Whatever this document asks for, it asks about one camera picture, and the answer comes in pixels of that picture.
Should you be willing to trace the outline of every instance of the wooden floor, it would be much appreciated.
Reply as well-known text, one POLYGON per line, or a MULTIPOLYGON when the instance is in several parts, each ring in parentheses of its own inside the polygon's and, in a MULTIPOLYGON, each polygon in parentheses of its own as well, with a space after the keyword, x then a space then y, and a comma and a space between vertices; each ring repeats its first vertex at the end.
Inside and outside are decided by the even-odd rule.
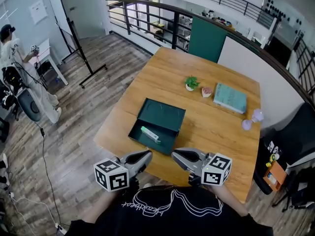
MULTIPOLYGON (((61 81, 57 83, 54 71, 50 71, 46 75, 50 78, 49 91, 58 96, 63 112, 58 124, 52 125, 46 117, 39 123, 46 134, 44 154, 57 206, 62 223, 68 225, 71 220, 82 218, 103 193, 95 182, 93 164, 111 156, 111 153, 98 147, 93 138, 113 105, 150 58, 114 34, 85 39, 81 44, 92 69, 106 63, 108 70, 100 71, 85 89, 81 89, 79 83, 89 73, 79 57, 73 56, 61 66, 61 72, 69 82, 67 87, 61 81)), ((58 222, 42 158, 43 139, 39 129, 24 114, 20 115, 18 122, 12 119, 10 123, 10 134, 4 148, 13 172, 10 191, 14 192, 15 199, 26 197, 46 203, 58 222)), ((148 181, 163 184, 160 179, 143 173, 140 186, 148 181)), ((33 235, 3 191, 0 197, 5 198, 6 212, 17 234, 33 235)), ((273 195, 264 195, 253 183, 246 206, 259 223, 273 226, 276 236, 304 235, 314 218, 314 211, 281 213, 281 206, 271 208, 273 199, 273 195)), ((44 205, 20 201, 17 208, 36 235, 56 235, 54 223, 44 205)))

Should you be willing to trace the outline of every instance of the cable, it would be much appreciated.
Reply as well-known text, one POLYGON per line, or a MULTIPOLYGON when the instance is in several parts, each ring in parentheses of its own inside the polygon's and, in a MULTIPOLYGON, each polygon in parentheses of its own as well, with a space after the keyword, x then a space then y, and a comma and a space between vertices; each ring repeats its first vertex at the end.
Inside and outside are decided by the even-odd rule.
POLYGON ((34 121, 34 123, 37 125, 37 127, 39 127, 39 129, 41 129, 41 127, 37 124, 37 122, 34 121))
POLYGON ((17 233, 16 233, 16 231, 14 229, 14 224, 12 222, 11 222, 11 225, 12 225, 11 229, 13 230, 14 234, 17 235, 17 233))
POLYGON ((11 181, 12 178, 13 178, 13 173, 12 173, 11 171, 8 172, 8 177, 9 177, 9 181, 11 181))
POLYGON ((40 60, 39 60, 39 57, 38 57, 38 55, 35 55, 35 57, 37 58, 37 60, 38 60, 38 63, 39 63, 39 68, 41 68, 41 75, 39 76, 39 79, 40 79, 40 81, 45 81, 45 79, 44 79, 44 72, 43 72, 43 68, 41 67, 41 62, 40 62, 40 60))
POLYGON ((35 81, 35 83, 40 83, 43 87, 45 87, 41 82, 39 82, 40 78, 39 80, 35 79, 31 74, 28 73, 27 70, 24 69, 23 66, 20 65, 20 63, 14 61, 13 64, 15 64, 16 68, 22 69, 24 72, 26 72, 35 81))
POLYGON ((56 224, 56 222, 55 222, 55 220, 54 220, 54 218, 53 218, 53 216, 52 216, 52 214, 51 214, 51 212, 50 212, 50 209, 48 208, 48 206, 47 206, 45 203, 43 203, 43 202, 36 202, 36 201, 33 201, 33 200, 29 200, 29 199, 27 199, 27 198, 20 198, 20 199, 18 199, 18 200, 15 200, 14 198, 11 198, 11 199, 12 199, 15 203, 18 203, 18 202, 20 202, 21 200, 25 199, 25 200, 28 200, 28 201, 30 201, 30 202, 32 202, 32 203, 35 203, 35 204, 45 205, 45 206, 47 207, 48 211, 49 211, 49 214, 50 214, 50 216, 51 216, 51 218, 52 218, 54 224, 56 224))
POLYGON ((14 201, 13 201, 13 200, 11 200, 11 201, 12 201, 12 203, 14 204, 14 207, 15 207, 16 211, 18 212, 18 214, 20 214, 20 215, 23 217, 25 223, 28 225, 28 227, 29 227, 29 229, 31 230, 31 232, 36 236, 36 234, 35 234, 35 233, 33 232, 33 230, 31 229, 30 225, 28 224, 28 222, 26 222, 26 219, 25 219, 25 217, 23 216, 23 214, 20 213, 19 210, 17 209, 17 207, 16 207, 14 201))
POLYGON ((52 191, 52 193, 53 193, 54 203, 55 203, 55 207, 56 207, 57 214, 58 214, 58 218, 59 218, 59 224, 61 225, 61 219, 60 219, 59 210, 58 210, 58 207, 57 207, 57 204, 56 204, 54 189, 53 189, 53 186, 52 186, 52 184, 51 184, 50 178, 49 178, 49 176, 48 176, 47 164, 46 164, 46 160, 45 160, 45 156, 44 156, 45 133, 44 133, 43 128, 40 128, 40 133, 41 133, 41 135, 42 135, 42 137, 43 137, 43 150, 42 150, 42 155, 43 155, 43 159, 44 159, 44 163, 45 163, 46 175, 47 175, 47 177, 48 177, 48 180, 49 180, 49 183, 50 183, 50 187, 51 187, 51 191, 52 191))

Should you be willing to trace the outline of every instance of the easel stand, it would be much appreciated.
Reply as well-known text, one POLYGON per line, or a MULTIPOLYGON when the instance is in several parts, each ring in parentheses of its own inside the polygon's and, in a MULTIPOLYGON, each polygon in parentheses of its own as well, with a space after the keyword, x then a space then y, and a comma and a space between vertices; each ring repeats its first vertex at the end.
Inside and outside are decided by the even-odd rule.
POLYGON ((70 19, 69 19, 68 17, 67 17, 67 22, 68 22, 69 28, 70 28, 70 30, 71 30, 71 33, 72 33, 72 37, 73 37, 73 39, 74 39, 74 42, 75 42, 75 44, 76 44, 76 46, 77 46, 78 48, 77 48, 76 50, 74 50, 74 49, 68 44, 68 42, 67 42, 67 40, 66 40, 66 38, 65 38, 65 36, 64 36, 63 30, 59 27, 60 32, 61 32, 61 34, 62 34, 62 36, 63 36, 63 39, 64 39, 64 41, 65 41, 65 43, 66 43, 66 45, 67 45, 67 47, 68 47, 68 49, 69 49, 69 51, 70 51, 70 54, 69 54, 66 58, 70 57, 72 54, 74 54, 74 53, 76 53, 77 51, 79 51, 80 54, 78 54, 78 53, 77 53, 77 54, 84 60, 85 65, 87 66, 87 68, 88 68, 88 70, 89 70, 89 72, 90 72, 90 75, 89 75, 88 77, 86 77, 86 78, 79 84, 79 85, 84 89, 84 88, 85 88, 85 86, 83 85, 84 82, 86 82, 86 81, 89 80, 91 77, 93 77, 93 76, 94 76, 96 73, 98 73, 101 69, 105 68, 105 70, 107 70, 107 67, 106 67, 106 64, 104 64, 104 65, 102 65, 100 68, 98 68, 98 69, 95 70, 95 71, 93 71, 93 70, 91 69, 90 64, 89 64, 89 62, 88 62, 87 58, 85 57, 85 54, 84 54, 84 52, 83 52, 83 50, 82 50, 82 47, 81 47, 81 45, 80 45, 80 42, 79 42, 79 40, 78 40, 78 38, 77 38, 77 36, 76 36, 76 34, 75 34, 75 32, 74 32, 74 29, 73 29, 73 27, 72 27, 71 21, 70 21, 70 19))

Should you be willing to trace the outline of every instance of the pink object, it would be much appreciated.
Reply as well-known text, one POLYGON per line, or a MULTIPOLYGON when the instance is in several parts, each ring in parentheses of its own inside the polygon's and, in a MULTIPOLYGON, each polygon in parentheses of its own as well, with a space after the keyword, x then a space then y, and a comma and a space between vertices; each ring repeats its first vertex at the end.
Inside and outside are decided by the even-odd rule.
POLYGON ((254 113, 252 114, 251 120, 244 120, 242 121, 242 127, 245 130, 250 130, 252 127, 252 122, 259 122, 264 120, 264 114, 261 109, 257 108, 254 110, 254 113))
POLYGON ((212 94, 211 88, 202 88, 201 90, 202 97, 207 98, 212 94))
POLYGON ((252 127, 252 121, 251 120, 244 120, 242 121, 242 127, 245 130, 250 130, 252 127))

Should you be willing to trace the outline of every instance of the orange box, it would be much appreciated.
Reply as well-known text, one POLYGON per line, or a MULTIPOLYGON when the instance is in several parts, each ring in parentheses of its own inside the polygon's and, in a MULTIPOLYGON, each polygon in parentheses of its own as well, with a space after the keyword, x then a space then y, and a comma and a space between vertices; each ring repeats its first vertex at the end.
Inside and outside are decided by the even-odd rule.
POLYGON ((264 180, 273 191, 280 190, 280 187, 284 183, 285 178, 286 178, 285 171, 276 161, 272 162, 271 167, 268 168, 264 176, 264 180))

